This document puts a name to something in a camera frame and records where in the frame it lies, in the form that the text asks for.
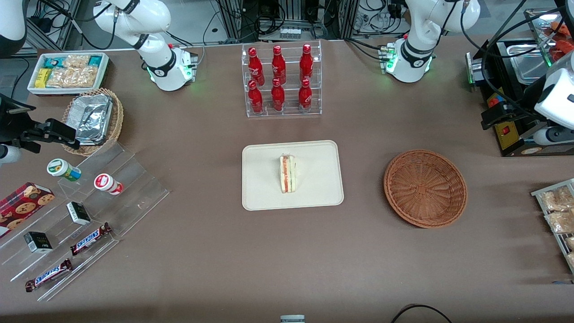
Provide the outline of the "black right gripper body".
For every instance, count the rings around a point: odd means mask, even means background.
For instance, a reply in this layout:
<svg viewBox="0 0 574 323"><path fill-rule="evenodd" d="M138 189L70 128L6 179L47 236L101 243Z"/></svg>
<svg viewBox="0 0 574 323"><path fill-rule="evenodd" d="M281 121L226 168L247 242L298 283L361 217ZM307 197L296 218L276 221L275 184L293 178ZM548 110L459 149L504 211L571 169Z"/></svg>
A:
<svg viewBox="0 0 574 323"><path fill-rule="evenodd" d="M37 122L29 116L35 106L23 104L12 98L0 95L0 141L10 142L18 139L23 133L35 129Z"/></svg>

